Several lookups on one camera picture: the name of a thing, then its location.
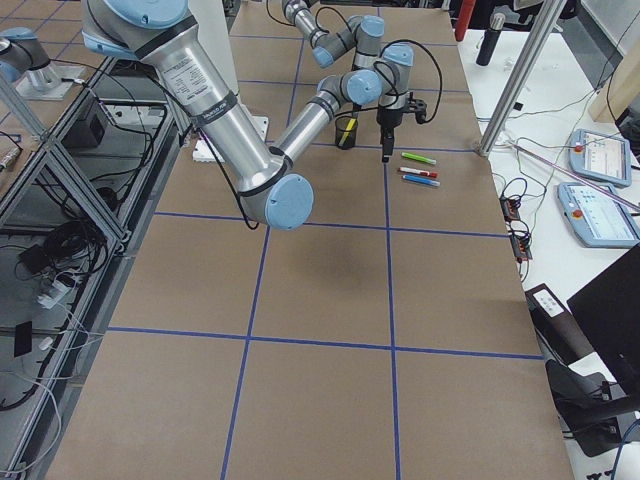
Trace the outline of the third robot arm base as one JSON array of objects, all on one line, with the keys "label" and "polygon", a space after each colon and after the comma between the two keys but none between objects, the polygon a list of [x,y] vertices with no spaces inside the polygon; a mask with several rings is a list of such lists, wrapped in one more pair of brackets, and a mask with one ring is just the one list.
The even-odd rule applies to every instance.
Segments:
[{"label": "third robot arm base", "polygon": [[17,83],[24,99],[61,101],[71,88],[63,81],[64,73],[31,29],[13,27],[1,32],[1,76]]}]

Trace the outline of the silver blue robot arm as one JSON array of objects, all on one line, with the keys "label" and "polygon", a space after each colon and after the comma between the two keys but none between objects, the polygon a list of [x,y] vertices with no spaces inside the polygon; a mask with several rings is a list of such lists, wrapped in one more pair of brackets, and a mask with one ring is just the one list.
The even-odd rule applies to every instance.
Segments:
[{"label": "silver blue robot arm", "polygon": [[330,32],[312,13],[313,4],[314,1],[285,1],[282,12],[309,42],[318,66],[328,68],[353,51],[353,70],[372,67],[380,58],[384,19],[375,15],[354,15],[345,20],[341,31]]},{"label": "silver blue robot arm", "polygon": [[247,216],[280,230],[309,217],[311,184],[293,173],[297,158],[347,103],[376,102],[381,110],[383,155],[393,151],[393,130],[401,124],[410,95],[414,51],[405,42],[383,47],[384,21],[349,18],[341,32],[323,30],[309,1],[286,1],[285,18],[310,43],[321,67],[349,51],[355,70],[325,77],[317,93],[275,142],[262,140],[249,113],[198,40],[199,25],[185,1],[85,1],[85,46],[105,56],[138,60],[154,67],[195,128],[209,139],[236,175],[237,198]]}]

